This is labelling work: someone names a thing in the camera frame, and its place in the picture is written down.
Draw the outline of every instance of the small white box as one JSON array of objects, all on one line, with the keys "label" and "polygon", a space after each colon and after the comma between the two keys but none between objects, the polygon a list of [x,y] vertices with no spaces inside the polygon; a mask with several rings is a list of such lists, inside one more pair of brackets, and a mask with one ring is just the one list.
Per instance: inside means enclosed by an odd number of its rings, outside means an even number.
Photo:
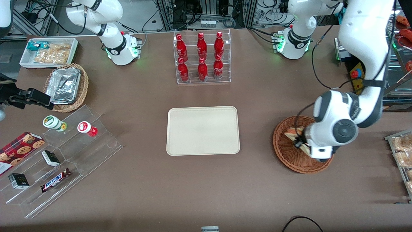
[{"label": "small white box", "polygon": [[[66,37],[66,38],[34,38],[34,39],[29,39],[28,43],[31,41],[33,42],[49,42],[49,43],[56,43],[56,44],[62,44],[62,43],[68,43],[71,44],[70,48],[70,53],[69,57],[67,58],[66,64],[71,64],[73,61],[73,57],[75,56],[76,48],[78,41],[75,38],[72,37]],[[35,63],[34,58],[36,57],[37,51],[31,51],[28,49],[25,49],[23,52],[23,55],[21,56],[20,59],[20,65],[26,69],[49,69],[49,68],[56,68],[63,66],[64,64],[41,64],[41,63]]]}]

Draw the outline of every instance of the cookie box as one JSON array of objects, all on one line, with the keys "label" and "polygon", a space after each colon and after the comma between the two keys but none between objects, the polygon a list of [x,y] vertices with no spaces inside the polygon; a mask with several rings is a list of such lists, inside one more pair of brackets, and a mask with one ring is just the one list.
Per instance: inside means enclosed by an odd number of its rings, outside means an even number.
[{"label": "cookie box", "polygon": [[15,140],[0,149],[0,176],[16,166],[37,148],[44,144],[44,140],[30,132],[24,132]]}]

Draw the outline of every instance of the snickers bar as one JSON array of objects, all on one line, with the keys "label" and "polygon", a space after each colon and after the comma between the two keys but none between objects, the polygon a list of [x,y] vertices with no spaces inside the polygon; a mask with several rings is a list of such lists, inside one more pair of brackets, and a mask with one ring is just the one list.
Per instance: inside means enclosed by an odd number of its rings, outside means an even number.
[{"label": "snickers bar", "polygon": [[59,183],[60,181],[62,181],[64,178],[66,178],[67,176],[69,176],[70,174],[72,174],[69,171],[69,168],[66,168],[66,170],[64,170],[63,172],[59,173],[56,177],[54,177],[53,179],[51,179],[49,182],[47,182],[45,185],[40,186],[40,188],[42,189],[42,192],[46,192],[49,189],[51,189],[53,186],[55,186],[57,183]]}]

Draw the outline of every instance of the red button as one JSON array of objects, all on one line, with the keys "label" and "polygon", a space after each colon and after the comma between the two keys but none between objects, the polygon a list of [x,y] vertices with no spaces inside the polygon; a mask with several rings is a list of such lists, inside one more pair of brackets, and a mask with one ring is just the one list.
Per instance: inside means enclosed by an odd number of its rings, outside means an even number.
[{"label": "red button", "polygon": [[353,71],[351,72],[351,77],[352,77],[352,78],[357,78],[358,76],[359,76],[358,71],[353,70]]}]

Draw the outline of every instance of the red-capped bottle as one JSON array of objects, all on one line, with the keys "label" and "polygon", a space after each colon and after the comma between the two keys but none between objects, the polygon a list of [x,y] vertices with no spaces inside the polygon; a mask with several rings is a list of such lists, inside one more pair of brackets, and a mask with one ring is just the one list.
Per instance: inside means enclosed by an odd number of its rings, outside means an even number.
[{"label": "red-capped bottle", "polygon": [[216,55],[220,55],[220,57],[223,57],[223,46],[225,45],[223,39],[223,33],[221,31],[218,31],[216,33],[216,41],[215,41],[215,57]]},{"label": "red-capped bottle", "polygon": [[189,81],[189,72],[187,70],[187,66],[183,61],[183,58],[179,57],[178,58],[178,71],[179,71],[179,75],[180,75],[180,79],[183,82],[188,82]]},{"label": "red-capped bottle", "polygon": [[202,32],[199,32],[197,34],[197,53],[199,54],[200,58],[207,59],[207,45],[204,39],[204,34]]},{"label": "red-capped bottle", "polygon": [[208,77],[207,77],[207,66],[205,64],[204,58],[199,58],[199,66],[197,67],[197,70],[199,72],[199,80],[201,82],[206,82]]},{"label": "red-capped bottle", "polygon": [[182,40],[182,35],[177,34],[176,35],[176,40],[178,41],[176,44],[176,49],[178,51],[179,57],[183,58],[183,61],[187,61],[187,49],[186,49],[186,44]]},{"label": "red-capped bottle", "polygon": [[222,79],[223,76],[223,62],[222,57],[217,54],[215,56],[215,62],[213,63],[213,78],[216,80]]}]

